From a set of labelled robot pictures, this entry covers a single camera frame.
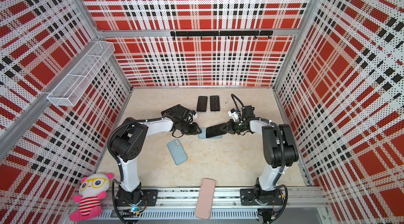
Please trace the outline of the black phone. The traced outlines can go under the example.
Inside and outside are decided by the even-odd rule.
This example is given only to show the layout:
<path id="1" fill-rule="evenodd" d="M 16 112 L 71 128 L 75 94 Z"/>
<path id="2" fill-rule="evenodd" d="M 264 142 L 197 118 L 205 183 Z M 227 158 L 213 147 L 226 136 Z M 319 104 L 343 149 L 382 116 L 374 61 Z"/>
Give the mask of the black phone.
<path id="1" fill-rule="evenodd" d="M 210 96 L 210 111 L 217 112 L 221 110 L 220 107 L 220 97 L 218 95 Z"/>
<path id="2" fill-rule="evenodd" d="M 215 136 L 219 136 L 222 135 L 219 131 L 219 127 L 221 126 L 221 124 L 219 125 L 215 125 L 215 126 L 210 126 L 206 128 L 206 137 L 207 138 L 211 138 L 211 137 L 215 137 Z"/>
<path id="3" fill-rule="evenodd" d="M 197 112 L 205 113 L 207 112 L 207 103 L 208 97 L 207 96 L 199 96 L 197 101 Z"/>

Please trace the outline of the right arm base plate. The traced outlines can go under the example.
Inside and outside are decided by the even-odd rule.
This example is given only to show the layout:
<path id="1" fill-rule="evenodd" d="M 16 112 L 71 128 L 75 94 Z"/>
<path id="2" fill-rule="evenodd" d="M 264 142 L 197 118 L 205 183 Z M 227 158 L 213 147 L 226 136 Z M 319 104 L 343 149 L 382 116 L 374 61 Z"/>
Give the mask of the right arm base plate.
<path id="1" fill-rule="evenodd" d="M 282 191 L 279 189 L 272 191 L 258 188 L 241 189 L 240 199 L 243 206 L 281 206 L 284 203 Z"/>

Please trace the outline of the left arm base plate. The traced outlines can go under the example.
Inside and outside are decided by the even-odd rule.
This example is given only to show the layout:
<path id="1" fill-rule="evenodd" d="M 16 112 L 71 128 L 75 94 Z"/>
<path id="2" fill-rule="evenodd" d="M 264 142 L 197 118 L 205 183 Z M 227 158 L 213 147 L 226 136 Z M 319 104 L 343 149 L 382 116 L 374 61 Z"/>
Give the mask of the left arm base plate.
<path id="1" fill-rule="evenodd" d="M 118 207 L 146 206 L 154 207 L 158 196 L 157 189 L 135 189 L 133 192 L 127 192 L 119 189 L 114 196 L 115 204 Z"/>

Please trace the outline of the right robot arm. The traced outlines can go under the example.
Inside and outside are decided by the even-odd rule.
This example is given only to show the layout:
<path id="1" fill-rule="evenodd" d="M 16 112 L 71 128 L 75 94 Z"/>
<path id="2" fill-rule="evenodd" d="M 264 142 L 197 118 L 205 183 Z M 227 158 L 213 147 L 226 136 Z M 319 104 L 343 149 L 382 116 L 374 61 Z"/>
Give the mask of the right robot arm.
<path id="1" fill-rule="evenodd" d="M 243 133 L 259 134 L 263 141 L 263 153 L 266 166 L 258 177 L 262 191 L 273 191 L 284 171 L 297 162 L 299 153 L 290 125 L 277 124 L 268 119 L 257 117 L 251 105 L 242 107 L 241 111 L 231 111 L 235 117 L 219 126 L 223 134 L 242 135 Z"/>

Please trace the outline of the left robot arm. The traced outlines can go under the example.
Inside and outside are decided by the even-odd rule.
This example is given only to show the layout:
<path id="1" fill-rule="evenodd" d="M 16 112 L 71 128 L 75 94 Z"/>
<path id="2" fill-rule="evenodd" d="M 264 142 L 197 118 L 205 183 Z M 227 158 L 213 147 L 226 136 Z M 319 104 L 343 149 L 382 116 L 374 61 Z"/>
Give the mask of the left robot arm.
<path id="1" fill-rule="evenodd" d="M 137 171 L 137 158 L 147 137 L 180 131 L 182 135 L 198 135 L 201 128 L 194 122 L 198 117 L 195 110 L 178 104 L 162 111 L 161 117 L 134 119 L 128 117 L 110 135 L 107 149 L 118 164 L 120 187 L 133 192 L 141 184 Z"/>

